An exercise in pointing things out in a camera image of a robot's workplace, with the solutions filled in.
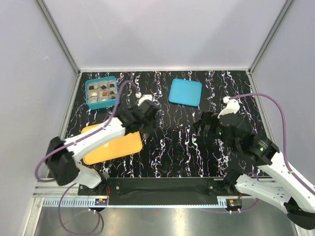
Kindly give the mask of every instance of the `black marble surface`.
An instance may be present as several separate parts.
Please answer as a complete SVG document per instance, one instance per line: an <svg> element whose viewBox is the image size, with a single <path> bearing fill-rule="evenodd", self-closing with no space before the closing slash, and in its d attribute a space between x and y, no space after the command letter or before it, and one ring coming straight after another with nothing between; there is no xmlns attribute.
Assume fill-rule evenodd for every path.
<svg viewBox="0 0 315 236"><path fill-rule="evenodd" d="M241 168L244 173L257 168L246 164L230 152L221 140L214 143L196 136L192 124L200 119L203 111L219 112L221 100L252 92L245 71L162 71L162 72L98 72L82 74L68 124L66 137L81 133L89 125L104 122L112 108L90 110L85 103L86 80L115 76L117 84L134 81L142 94L153 94L161 106L160 129L149 138L142 137L143 149L134 155L93 165L108 171L110 177L221 177L228 168ZM199 107L183 106L168 102L172 80L182 78L202 83ZM134 90L128 85L121 98L121 107L136 104ZM241 100L240 116L249 121L253 133L264 133L263 124L254 98Z"/></svg>

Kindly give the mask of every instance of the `white wall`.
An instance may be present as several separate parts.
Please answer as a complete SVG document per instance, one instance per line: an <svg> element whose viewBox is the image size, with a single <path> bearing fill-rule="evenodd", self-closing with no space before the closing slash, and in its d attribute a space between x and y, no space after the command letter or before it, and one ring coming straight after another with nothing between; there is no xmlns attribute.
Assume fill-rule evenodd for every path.
<svg viewBox="0 0 315 236"><path fill-rule="evenodd" d="M249 68L285 0L44 0L81 69Z"/></svg>
<svg viewBox="0 0 315 236"><path fill-rule="evenodd" d="M75 74L34 0L1 1L0 35L0 229L17 236Z"/></svg>
<svg viewBox="0 0 315 236"><path fill-rule="evenodd" d="M296 0L253 73L259 92L274 97L287 122L288 158L315 184L315 1ZM281 117L263 98L266 116L282 149Z"/></svg>

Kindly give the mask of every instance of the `orange cutting board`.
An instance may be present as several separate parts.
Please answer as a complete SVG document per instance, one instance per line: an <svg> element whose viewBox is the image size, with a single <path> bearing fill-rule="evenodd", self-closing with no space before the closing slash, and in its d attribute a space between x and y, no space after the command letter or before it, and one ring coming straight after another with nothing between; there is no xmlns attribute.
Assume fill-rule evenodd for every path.
<svg viewBox="0 0 315 236"><path fill-rule="evenodd" d="M87 126L82 129L81 133L98 126L98 124ZM95 150L91 151L83 161L87 165L93 165L102 161L108 161L122 156L137 153L142 149L142 141L139 132L127 134L118 139L114 139Z"/></svg>

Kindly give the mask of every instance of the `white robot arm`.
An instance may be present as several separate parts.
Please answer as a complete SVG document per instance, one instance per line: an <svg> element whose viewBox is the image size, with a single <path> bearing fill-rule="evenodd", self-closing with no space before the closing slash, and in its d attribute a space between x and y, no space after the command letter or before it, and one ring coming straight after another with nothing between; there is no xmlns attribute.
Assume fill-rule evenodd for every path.
<svg viewBox="0 0 315 236"><path fill-rule="evenodd" d="M158 125L158 111L159 107L152 102L152 96L143 95L137 106L117 111L106 127L105 124L109 120L84 134L63 141L59 137L53 138L47 153L61 146L68 146L46 160L46 165L57 184L63 186L74 182L102 192L105 185L104 176L95 169L78 164L78 162L92 150L111 140L136 131L149 133L155 130Z"/></svg>
<svg viewBox="0 0 315 236"><path fill-rule="evenodd" d="M221 139L241 158L252 162L282 186L275 188L231 171L223 180L224 189L230 188L230 192L237 191L261 199L279 208L300 227L315 229L315 195L307 189L315 190L315 186L292 165L289 164L292 171L287 168L284 155L271 140L248 131L245 121L236 115L240 106L235 99L225 97L223 101L226 107L219 114L204 113L201 120L194 124L195 129L199 133L205 125L209 125L208 136ZM293 176L293 172L303 183Z"/></svg>

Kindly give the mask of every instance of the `teal tray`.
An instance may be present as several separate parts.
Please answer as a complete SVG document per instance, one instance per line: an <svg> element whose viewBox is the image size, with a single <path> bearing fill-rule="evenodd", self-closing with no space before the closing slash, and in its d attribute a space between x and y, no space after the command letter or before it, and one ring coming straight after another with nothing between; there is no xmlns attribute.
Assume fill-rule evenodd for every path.
<svg viewBox="0 0 315 236"><path fill-rule="evenodd" d="M100 82L100 81L104 81L104 80L115 80L115 87L116 87L116 90L117 90L117 95L118 95L118 87L117 87L117 81L116 81L116 78L115 76L109 76L109 77L103 77L103 78L99 78L99 79L94 79L94 80L88 80L85 82L85 101L88 105L88 107L91 109L91 110L95 110L95 109L100 109L100 108L104 108L104 107L112 107L115 105L115 102L116 102L116 99L117 98L114 98L114 99L110 99L110 100L107 100L107 101L101 101L101 102L95 102L95 103L88 103L88 85L90 83L94 83L94 82Z"/></svg>
<svg viewBox="0 0 315 236"><path fill-rule="evenodd" d="M201 89L200 82L174 79L168 100L172 103L197 107L200 104Z"/></svg>

